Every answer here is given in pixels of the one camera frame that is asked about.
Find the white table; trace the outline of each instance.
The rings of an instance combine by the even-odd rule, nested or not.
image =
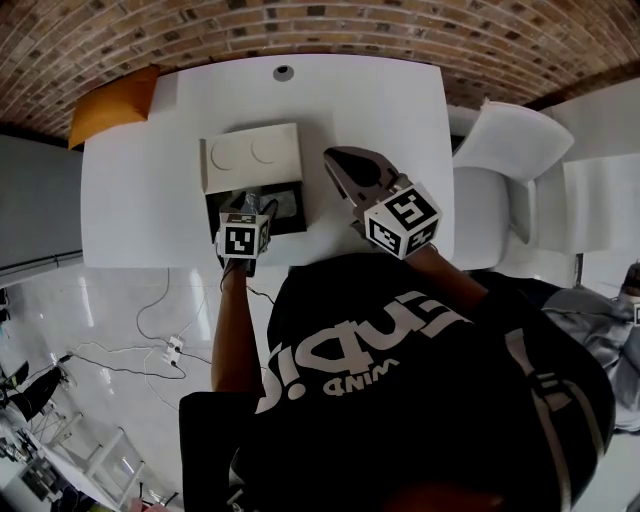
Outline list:
[[[273,78],[288,65],[290,81]],[[422,182],[443,211],[435,239],[454,241],[449,122],[437,67],[376,57],[262,57],[180,71],[158,81],[149,120],[89,140],[82,167],[82,242],[92,267],[198,267],[215,258],[201,186],[199,139],[298,123],[308,231],[277,236],[262,265],[304,265],[368,244],[324,169],[323,151],[360,146]]]

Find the chair backrest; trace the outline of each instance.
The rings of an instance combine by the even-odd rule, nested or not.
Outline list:
[[[480,167],[525,183],[549,169],[573,144],[573,136],[534,110],[487,101],[453,155],[453,167]]]

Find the white floor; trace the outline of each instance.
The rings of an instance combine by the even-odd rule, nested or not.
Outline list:
[[[251,286],[275,299],[287,271],[284,267],[259,268]],[[220,301],[219,281],[220,270],[215,266],[171,270],[169,293],[162,302],[143,312],[142,329],[150,336],[168,337],[186,327],[182,334],[185,352],[210,360]],[[180,376],[178,370],[161,359],[164,344],[142,337],[135,323],[136,313],[159,298],[166,283],[166,270],[96,270],[77,265],[11,287],[12,320],[3,325],[0,333],[0,363],[6,372],[11,372],[28,360],[31,372],[35,372],[51,364],[52,354],[59,358],[67,350],[77,350],[79,355],[113,368],[143,371],[144,359],[149,355],[149,372]],[[207,301],[197,315],[205,297]],[[249,303],[260,357],[266,362],[266,330],[272,306],[266,298],[252,294]],[[151,354],[148,348],[109,354],[96,345],[82,345],[89,342],[108,350],[153,345],[159,348]],[[173,407],[184,395],[210,389],[209,365],[187,357],[181,357],[178,365],[187,374],[184,380],[149,377],[158,394]],[[154,394],[141,375],[113,372],[77,358],[71,359],[67,367],[78,386],[68,393],[58,388],[54,400],[68,417],[79,410],[84,419],[80,433],[65,446],[87,457],[120,426],[146,463],[141,476],[145,487],[165,497],[180,492],[177,412]],[[137,461],[132,460],[135,451],[121,452],[127,463],[137,467]],[[128,468],[121,459],[114,458],[113,463],[119,463],[120,468],[114,469],[124,477]],[[179,509],[181,500],[174,503]]]

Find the gray wall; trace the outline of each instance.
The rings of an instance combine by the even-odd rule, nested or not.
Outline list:
[[[82,153],[0,135],[0,268],[82,249]]]

